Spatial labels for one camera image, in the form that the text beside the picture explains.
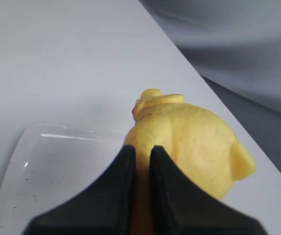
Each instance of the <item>transparent plastic dish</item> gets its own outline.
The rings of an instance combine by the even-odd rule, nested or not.
[[[0,235],[77,195],[110,165],[124,135],[40,124],[22,134],[0,188]]]

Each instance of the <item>toy tail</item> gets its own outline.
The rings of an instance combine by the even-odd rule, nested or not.
[[[243,180],[254,173],[255,161],[245,147],[235,141],[230,148],[230,170],[234,180]]]

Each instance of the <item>toy head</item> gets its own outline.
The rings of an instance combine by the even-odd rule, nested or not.
[[[136,101],[131,113],[135,121],[137,121],[138,114],[147,107],[165,103],[183,103],[184,96],[181,94],[168,94],[163,93],[158,89],[147,89],[143,91],[140,98]]]

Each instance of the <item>white surface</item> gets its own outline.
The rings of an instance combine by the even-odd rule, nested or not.
[[[110,165],[124,135],[34,125],[20,138],[0,189],[0,235],[80,193]]]
[[[0,183],[29,125],[125,134],[151,87],[185,95],[235,130],[258,170],[225,201],[281,235],[281,174],[136,0],[0,0]]]

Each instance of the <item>pikachu figure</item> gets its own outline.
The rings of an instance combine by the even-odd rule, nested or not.
[[[184,102],[180,94],[142,92],[132,110],[136,124],[124,144],[136,149],[136,192],[131,234],[153,235],[149,198],[150,153],[163,146],[181,171],[203,191],[223,198],[235,180],[255,171],[255,161],[233,130],[213,112]]]

